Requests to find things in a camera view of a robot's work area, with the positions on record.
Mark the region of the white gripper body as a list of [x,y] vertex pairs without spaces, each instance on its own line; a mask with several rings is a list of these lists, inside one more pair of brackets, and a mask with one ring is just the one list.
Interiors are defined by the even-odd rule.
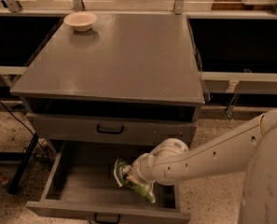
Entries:
[[132,175],[140,183],[152,184],[155,179],[152,175],[155,156],[146,153],[139,156],[132,164]]

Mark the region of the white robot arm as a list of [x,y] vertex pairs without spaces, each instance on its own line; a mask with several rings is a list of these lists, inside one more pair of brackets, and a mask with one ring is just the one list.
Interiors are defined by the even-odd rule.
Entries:
[[277,224],[277,108],[190,151],[168,139],[123,174],[131,181],[173,185],[244,172],[239,224]]

